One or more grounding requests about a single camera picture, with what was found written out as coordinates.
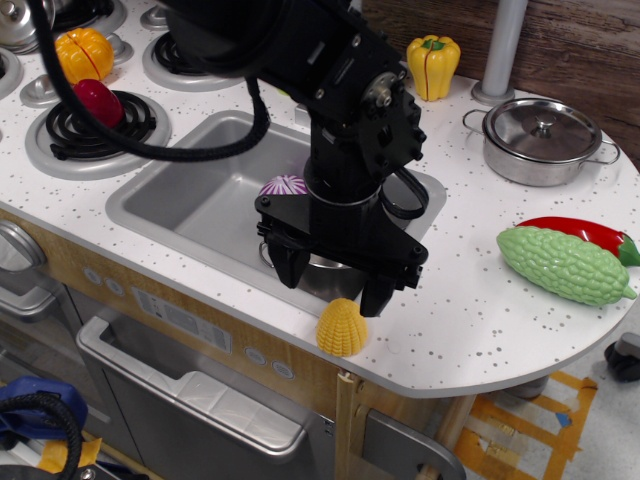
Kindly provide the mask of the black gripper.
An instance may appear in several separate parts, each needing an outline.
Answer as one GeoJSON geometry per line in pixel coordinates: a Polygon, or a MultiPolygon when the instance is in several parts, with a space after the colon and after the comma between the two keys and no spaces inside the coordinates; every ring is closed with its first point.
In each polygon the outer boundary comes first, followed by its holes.
{"type": "Polygon", "coordinates": [[[344,205],[307,195],[260,195],[258,234],[280,282],[295,289],[312,254],[368,274],[360,314],[378,317],[394,290],[414,288],[427,249],[389,218],[377,199],[344,205]]]}

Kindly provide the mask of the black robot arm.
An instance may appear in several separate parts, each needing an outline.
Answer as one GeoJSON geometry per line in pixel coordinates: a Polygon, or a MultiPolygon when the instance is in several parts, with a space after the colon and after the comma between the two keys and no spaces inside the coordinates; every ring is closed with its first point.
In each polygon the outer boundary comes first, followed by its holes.
{"type": "Polygon", "coordinates": [[[169,1],[182,57],[220,76],[264,81],[311,119],[303,195],[262,195],[259,233],[280,281],[296,287],[312,255],[363,271],[360,312],[378,316],[415,287],[427,250],[396,226],[381,189],[422,156],[420,108],[385,37],[346,1],[169,1]]]}

